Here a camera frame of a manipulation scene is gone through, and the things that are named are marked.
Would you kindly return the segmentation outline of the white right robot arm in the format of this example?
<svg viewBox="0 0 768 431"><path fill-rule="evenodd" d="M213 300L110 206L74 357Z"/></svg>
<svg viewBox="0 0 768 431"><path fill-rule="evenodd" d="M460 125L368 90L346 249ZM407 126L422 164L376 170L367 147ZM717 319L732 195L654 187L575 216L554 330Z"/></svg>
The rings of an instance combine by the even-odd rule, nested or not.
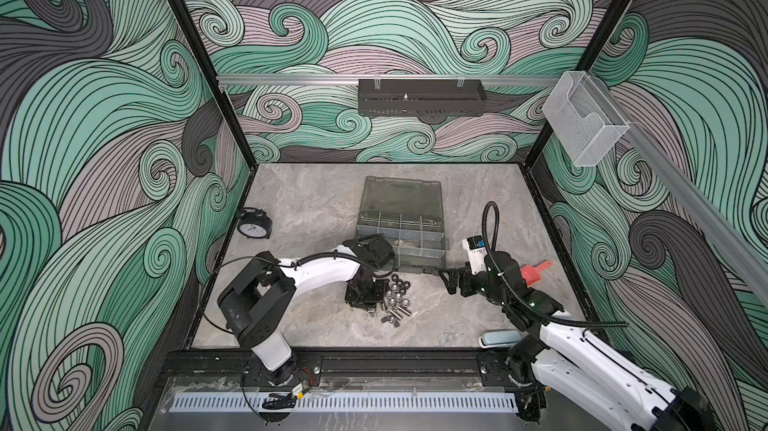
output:
<svg viewBox="0 0 768 431"><path fill-rule="evenodd" d="M611 430L714 430L708 400L675 389L611 348L564 307L535 288L550 267L520 266L504 252L479 246L462 268L438 271L451 295L482 296L501 308L510 332L482 338L478 364L492 386L515 388L518 415L540 420L554 390Z"/></svg>

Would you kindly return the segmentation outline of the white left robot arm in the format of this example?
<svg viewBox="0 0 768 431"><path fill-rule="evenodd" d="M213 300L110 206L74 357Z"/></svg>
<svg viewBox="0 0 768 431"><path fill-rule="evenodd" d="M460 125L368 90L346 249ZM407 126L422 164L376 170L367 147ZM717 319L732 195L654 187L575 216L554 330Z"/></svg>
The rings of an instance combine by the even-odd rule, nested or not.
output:
<svg viewBox="0 0 768 431"><path fill-rule="evenodd" d="M297 259L278 259L261 252L250 259L219 295L217 305L227 328L243 349L251 350L268 382L282 385L297 368L297 359L279 330L294 298L331 284L344 283L344 301L368 311L385 300L384 269L395 258L384 236L344 241L331 251Z"/></svg>

